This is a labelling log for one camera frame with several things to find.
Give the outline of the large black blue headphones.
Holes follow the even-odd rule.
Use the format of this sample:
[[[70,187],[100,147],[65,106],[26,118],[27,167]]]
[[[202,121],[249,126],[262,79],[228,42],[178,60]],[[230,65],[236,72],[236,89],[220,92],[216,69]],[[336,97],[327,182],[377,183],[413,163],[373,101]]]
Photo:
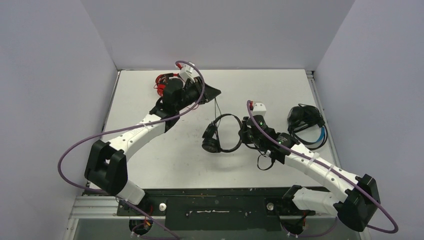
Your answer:
[[[317,150],[327,143],[328,129],[322,114],[315,106],[299,103],[292,107],[287,116],[287,124],[288,133],[310,150]],[[313,126],[320,128],[320,136],[316,141],[306,141],[297,135]]]

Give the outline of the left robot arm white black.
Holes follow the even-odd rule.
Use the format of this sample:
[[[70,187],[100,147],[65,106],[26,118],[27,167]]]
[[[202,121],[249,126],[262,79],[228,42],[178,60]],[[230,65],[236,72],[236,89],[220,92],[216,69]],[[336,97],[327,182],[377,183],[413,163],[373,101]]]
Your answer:
[[[128,160],[148,142],[170,130],[180,119],[181,110],[195,102],[209,103],[221,94],[200,77],[185,82],[171,77],[160,86],[162,96],[135,129],[107,142],[97,140],[91,146],[84,172],[88,181],[107,194],[130,202],[130,209],[137,215],[145,214],[150,202],[145,191],[129,180]]]

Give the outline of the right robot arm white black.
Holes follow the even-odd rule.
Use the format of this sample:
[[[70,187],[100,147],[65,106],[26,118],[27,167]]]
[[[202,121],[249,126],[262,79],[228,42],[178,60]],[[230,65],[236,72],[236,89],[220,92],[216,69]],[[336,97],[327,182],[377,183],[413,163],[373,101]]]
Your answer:
[[[318,191],[293,185],[282,201],[287,213],[311,210],[336,216],[356,232],[370,226],[371,218],[381,206],[373,177],[334,166],[291,135],[268,127],[262,115],[244,117],[239,135],[242,143],[254,145],[272,164],[279,162],[294,168],[326,188],[327,191]]]

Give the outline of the red headphones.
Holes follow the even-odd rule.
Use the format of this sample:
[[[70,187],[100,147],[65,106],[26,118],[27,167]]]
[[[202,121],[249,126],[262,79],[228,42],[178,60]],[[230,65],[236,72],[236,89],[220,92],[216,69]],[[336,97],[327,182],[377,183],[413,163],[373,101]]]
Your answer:
[[[170,81],[179,81],[180,83],[183,83],[178,73],[165,73],[156,77],[153,88],[160,97],[163,96],[164,89]]]

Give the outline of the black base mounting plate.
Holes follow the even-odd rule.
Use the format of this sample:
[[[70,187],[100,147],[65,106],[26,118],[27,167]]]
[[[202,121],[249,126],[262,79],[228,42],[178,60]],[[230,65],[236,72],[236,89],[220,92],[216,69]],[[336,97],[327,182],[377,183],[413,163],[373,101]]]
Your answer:
[[[147,189],[137,206],[172,231],[280,231],[317,216],[285,197],[289,187]]]

